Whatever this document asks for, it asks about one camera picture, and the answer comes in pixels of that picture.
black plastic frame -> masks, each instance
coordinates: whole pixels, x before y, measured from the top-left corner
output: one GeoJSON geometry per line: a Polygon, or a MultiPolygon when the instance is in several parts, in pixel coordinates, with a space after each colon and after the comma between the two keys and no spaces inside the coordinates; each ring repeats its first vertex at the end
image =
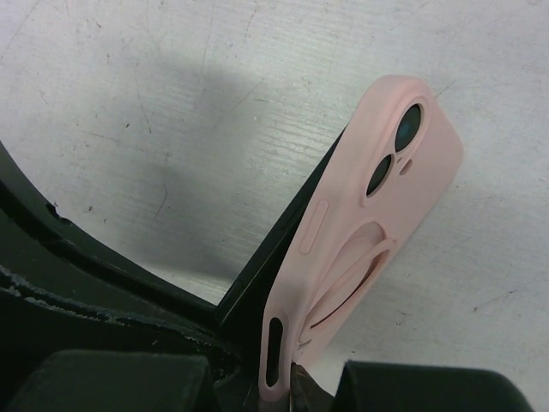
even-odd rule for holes
{"type": "Polygon", "coordinates": [[[9,365],[0,377],[0,408],[48,356],[100,349],[203,354],[228,410],[244,403],[254,404],[253,410],[256,395],[250,394],[256,391],[250,388],[256,385],[263,308],[338,142],[339,137],[218,306],[59,216],[0,142],[0,319],[9,330],[0,340],[0,361],[9,365]]]}

camera lens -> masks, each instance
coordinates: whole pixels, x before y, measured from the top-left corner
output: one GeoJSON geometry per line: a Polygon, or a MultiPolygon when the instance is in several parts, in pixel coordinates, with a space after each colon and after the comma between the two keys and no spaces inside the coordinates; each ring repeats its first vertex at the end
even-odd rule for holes
{"type": "Polygon", "coordinates": [[[385,180],[385,176],[387,176],[387,173],[391,167],[391,161],[393,160],[393,156],[388,154],[383,158],[382,161],[379,162],[379,164],[376,167],[376,170],[374,171],[374,174],[372,174],[370,183],[368,184],[368,189],[366,190],[366,195],[370,196],[371,193],[375,189],[379,187],[379,185],[385,180]]]}
{"type": "Polygon", "coordinates": [[[410,107],[404,116],[401,123],[398,125],[395,137],[395,150],[400,152],[410,144],[419,130],[421,124],[421,109],[419,105],[410,107]]]}

white surface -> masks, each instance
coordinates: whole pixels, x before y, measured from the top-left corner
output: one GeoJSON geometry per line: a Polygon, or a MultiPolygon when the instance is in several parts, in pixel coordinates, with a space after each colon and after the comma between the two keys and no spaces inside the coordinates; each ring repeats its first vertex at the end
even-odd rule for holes
{"type": "Polygon", "coordinates": [[[454,187],[313,374],[504,373],[549,411],[549,2],[2,0],[3,143],[59,213],[217,301],[368,85],[424,77],[454,187]]]}

scratched white surface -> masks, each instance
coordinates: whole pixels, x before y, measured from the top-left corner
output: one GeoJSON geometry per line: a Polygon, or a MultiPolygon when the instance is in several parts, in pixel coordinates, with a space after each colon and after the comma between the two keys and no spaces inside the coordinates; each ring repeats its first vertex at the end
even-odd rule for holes
{"type": "Polygon", "coordinates": [[[549,2],[1,0],[2,141],[59,213],[218,301],[362,93],[424,77],[455,185],[313,368],[485,367],[549,411],[549,2]]]}

pink phone case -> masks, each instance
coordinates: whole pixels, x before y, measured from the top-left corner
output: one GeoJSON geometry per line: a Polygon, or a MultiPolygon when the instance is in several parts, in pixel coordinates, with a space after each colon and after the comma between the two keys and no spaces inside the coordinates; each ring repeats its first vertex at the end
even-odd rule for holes
{"type": "Polygon", "coordinates": [[[289,392],[292,362],[306,367],[321,354],[449,186],[462,152],[459,136],[423,81],[385,76],[371,85],[318,183],[268,296],[259,370],[263,400],[273,402],[289,392]],[[420,108],[419,129],[396,152],[398,126],[414,105],[420,108]],[[389,171],[367,196],[371,176],[386,156],[389,171]],[[277,324],[280,351],[278,344],[269,347],[269,333],[277,324]]]}

